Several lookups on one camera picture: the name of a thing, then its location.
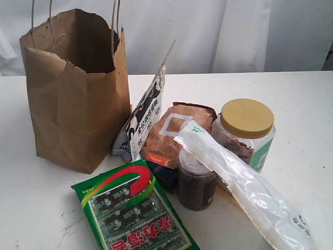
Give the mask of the green seaweed snack package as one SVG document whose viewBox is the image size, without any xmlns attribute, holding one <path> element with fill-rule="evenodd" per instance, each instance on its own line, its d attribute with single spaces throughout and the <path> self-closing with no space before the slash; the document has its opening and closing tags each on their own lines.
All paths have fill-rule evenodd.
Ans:
<svg viewBox="0 0 333 250">
<path fill-rule="evenodd" d="M 199 249 L 143 159 L 72 189 L 100 249 Z"/>
</svg>

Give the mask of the brown coffee pouch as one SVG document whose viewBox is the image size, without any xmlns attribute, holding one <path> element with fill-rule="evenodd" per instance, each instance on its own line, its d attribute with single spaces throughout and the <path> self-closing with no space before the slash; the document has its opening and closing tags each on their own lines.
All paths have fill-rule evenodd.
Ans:
<svg viewBox="0 0 333 250">
<path fill-rule="evenodd" d="M 177 169 L 179 154 L 183 147 L 174 140 L 174 137 L 178 136 L 178 133 L 192 120 L 211 132 L 216 118 L 216 112 L 211 107 L 174 102 L 150 130 L 140 151 L 142 158 L 169 169 Z"/>
</svg>

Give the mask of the brown paper bag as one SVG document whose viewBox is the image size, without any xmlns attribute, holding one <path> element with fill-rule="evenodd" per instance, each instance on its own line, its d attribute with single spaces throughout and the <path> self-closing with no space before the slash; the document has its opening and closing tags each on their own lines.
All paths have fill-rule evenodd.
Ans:
<svg viewBox="0 0 333 250">
<path fill-rule="evenodd" d="M 36 153 L 92 173 L 131 113 L 120 2 L 111 23 L 73 9 L 49 16 L 19 42 Z"/>
</svg>

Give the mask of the white black cat pouch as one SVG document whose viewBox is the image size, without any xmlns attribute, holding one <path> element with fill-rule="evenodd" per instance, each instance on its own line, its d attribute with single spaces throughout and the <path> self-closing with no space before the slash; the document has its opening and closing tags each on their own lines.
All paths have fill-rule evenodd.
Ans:
<svg viewBox="0 0 333 250">
<path fill-rule="evenodd" d="M 127 163 L 140 159 L 140 151 L 149 132 L 160 118 L 165 86 L 165 64 L 174 45 L 175 42 L 172 42 L 150 86 L 121 128 L 112 146 L 111 154 L 122 156 Z"/>
</svg>

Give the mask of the dark blue small packet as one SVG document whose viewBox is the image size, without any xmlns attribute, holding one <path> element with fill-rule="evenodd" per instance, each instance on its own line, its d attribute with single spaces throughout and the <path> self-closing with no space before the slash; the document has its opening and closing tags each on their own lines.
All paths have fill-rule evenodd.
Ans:
<svg viewBox="0 0 333 250">
<path fill-rule="evenodd" d="M 167 168 L 152 161 L 147 161 L 147 165 L 159 184 L 168 192 L 175 193 L 178 181 L 177 170 Z"/>
</svg>

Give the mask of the small dark spice jar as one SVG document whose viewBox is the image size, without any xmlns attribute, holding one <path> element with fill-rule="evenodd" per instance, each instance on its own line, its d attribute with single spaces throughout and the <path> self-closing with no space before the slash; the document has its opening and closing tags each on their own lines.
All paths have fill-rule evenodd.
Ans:
<svg viewBox="0 0 333 250">
<path fill-rule="evenodd" d="M 216 174 L 185 149 L 179 154 L 179 164 L 178 200 L 190 210 L 206 209 L 213 201 Z"/>
</svg>

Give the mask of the yellow lid plastic jar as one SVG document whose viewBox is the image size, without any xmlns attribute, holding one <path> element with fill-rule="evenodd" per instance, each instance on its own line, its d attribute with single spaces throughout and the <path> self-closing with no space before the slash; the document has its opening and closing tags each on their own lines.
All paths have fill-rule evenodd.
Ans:
<svg viewBox="0 0 333 250">
<path fill-rule="evenodd" d="M 273 112 L 253 99 L 234 99 L 221 109 L 211 135 L 256 171 L 261 171 L 275 136 Z"/>
</svg>

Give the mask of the long white plastic package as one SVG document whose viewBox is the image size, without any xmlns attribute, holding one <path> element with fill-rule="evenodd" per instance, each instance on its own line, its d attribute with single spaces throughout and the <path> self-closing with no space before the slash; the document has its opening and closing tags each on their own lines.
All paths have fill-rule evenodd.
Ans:
<svg viewBox="0 0 333 250">
<path fill-rule="evenodd" d="M 305 218 L 266 179 L 190 121 L 174 141 L 214 171 L 274 249 L 316 249 Z"/>
</svg>

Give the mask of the dark stand in background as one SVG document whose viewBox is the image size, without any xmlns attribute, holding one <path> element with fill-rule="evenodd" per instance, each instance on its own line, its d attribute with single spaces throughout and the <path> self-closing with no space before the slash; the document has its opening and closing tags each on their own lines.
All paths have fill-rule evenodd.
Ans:
<svg viewBox="0 0 333 250">
<path fill-rule="evenodd" d="M 333 71 L 333 43 L 331 44 L 331 47 L 322 66 L 322 71 Z"/>
</svg>

